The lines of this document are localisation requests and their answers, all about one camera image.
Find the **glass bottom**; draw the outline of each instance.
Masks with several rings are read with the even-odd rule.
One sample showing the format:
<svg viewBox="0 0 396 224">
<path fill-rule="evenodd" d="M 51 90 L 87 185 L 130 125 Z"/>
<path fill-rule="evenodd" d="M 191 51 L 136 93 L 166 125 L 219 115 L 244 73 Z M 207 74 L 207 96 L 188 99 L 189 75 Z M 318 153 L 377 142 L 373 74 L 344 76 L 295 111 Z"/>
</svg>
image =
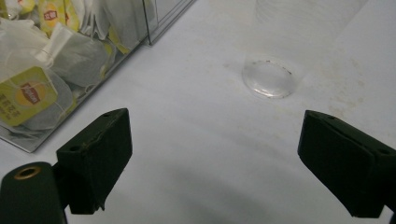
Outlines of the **glass bottom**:
<svg viewBox="0 0 396 224">
<path fill-rule="evenodd" d="M 252 91 L 268 98 L 284 98 L 296 87 L 292 72 L 273 61 L 247 60 L 242 78 Z"/>
</svg>

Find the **white countertop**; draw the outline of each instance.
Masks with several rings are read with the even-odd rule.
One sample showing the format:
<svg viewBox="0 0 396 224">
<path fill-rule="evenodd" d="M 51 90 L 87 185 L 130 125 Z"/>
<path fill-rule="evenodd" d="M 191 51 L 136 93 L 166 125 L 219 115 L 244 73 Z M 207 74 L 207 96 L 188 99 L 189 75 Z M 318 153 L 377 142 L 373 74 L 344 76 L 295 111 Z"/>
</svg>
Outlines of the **white countertop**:
<svg viewBox="0 0 396 224">
<path fill-rule="evenodd" d="M 109 110 L 130 110 L 134 155 L 106 211 L 70 224 L 389 223 L 353 218 L 297 155 L 306 109 L 396 148 L 396 2 L 369 1 L 322 73 L 281 100 L 240 77 L 252 0 L 199 0 L 152 48 L 130 57 L 36 152 L 1 142 L 0 176 L 55 151 Z"/>
</svg>

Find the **clamp jaw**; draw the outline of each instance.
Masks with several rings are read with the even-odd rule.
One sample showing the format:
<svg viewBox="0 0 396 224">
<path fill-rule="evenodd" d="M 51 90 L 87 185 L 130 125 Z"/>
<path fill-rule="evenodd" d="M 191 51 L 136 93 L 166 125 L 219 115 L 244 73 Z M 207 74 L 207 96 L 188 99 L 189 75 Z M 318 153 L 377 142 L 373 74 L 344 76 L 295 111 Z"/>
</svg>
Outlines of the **clamp jaw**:
<svg viewBox="0 0 396 224">
<path fill-rule="evenodd" d="M 0 189 L 0 223 L 67 223 L 64 209 L 91 215 L 101 207 L 132 156 L 126 108 L 97 118 L 56 152 L 58 162 L 25 164 Z"/>
<path fill-rule="evenodd" d="M 351 125 L 306 111 L 298 154 L 353 217 L 396 211 L 396 150 Z"/>
</svg>

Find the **white surface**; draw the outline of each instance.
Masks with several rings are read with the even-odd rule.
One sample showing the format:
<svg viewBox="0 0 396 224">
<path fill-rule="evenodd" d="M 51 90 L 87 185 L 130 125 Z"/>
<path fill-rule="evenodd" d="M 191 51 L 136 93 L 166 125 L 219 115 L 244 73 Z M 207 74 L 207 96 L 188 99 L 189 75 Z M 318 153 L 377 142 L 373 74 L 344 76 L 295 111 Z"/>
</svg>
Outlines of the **white surface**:
<svg viewBox="0 0 396 224">
<path fill-rule="evenodd" d="M 128 107 L 134 155 L 106 211 L 88 223 L 388 223 L 349 215 L 297 156 L 306 109 L 396 147 L 396 2 L 369 1 L 322 73 L 262 99 L 240 77 L 252 0 L 200 0 L 153 48 L 131 57 L 35 154 L 6 144 L 0 176 L 55 151 L 97 116 Z"/>
<path fill-rule="evenodd" d="M 172 9 L 180 2 L 180 0 L 160 0 L 155 1 L 158 21 L 162 20 Z"/>
</svg>

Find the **yellow tea bag label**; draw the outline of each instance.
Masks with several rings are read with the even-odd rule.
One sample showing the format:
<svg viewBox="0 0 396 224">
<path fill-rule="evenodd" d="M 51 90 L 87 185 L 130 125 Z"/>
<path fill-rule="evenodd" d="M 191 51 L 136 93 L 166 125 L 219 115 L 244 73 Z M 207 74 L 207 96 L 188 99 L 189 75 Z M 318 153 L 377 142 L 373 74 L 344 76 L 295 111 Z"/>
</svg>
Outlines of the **yellow tea bag label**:
<svg viewBox="0 0 396 224">
<path fill-rule="evenodd" d="M 108 69 L 111 67 L 112 62 L 110 60 L 110 58 L 113 56 L 113 54 L 115 54 L 116 52 L 115 49 L 108 43 L 108 42 L 102 42 L 103 46 L 105 47 L 105 51 L 107 54 L 107 62 L 102 66 L 101 69 L 101 78 L 105 78 L 106 77 L 106 72 L 108 71 Z"/>
<path fill-rule="evenodd" d="M 5 0 L 0 0 L 0 17 L 8 19 L 8 12 Z"/>
<path fill-rule="evenodd" d="M 22 15 L 33 11 L 35 8 L 35 0 L 18 0 L 18 3 L 22 7 L 22 11 L 20 12 Z"/>
<path fill-rule="evenodd" d="M 40 67 L 0 83 L 0 119 L 18 126 L 56 102 L 58 93 Z"/>
<path fill-rule="evenodd" d="M 74 31 L 78 31 L 79 20 L 78 15 L 74 9 L 73 3 L 70 0 L 64 0 L 66 25 Z"/>
<path fill-rule="evenodd" d="M 39 0 L 38 16 L 41 30 L 50 36 L 56 23 L 66 25 L 64 0 Z"/>
</svg>

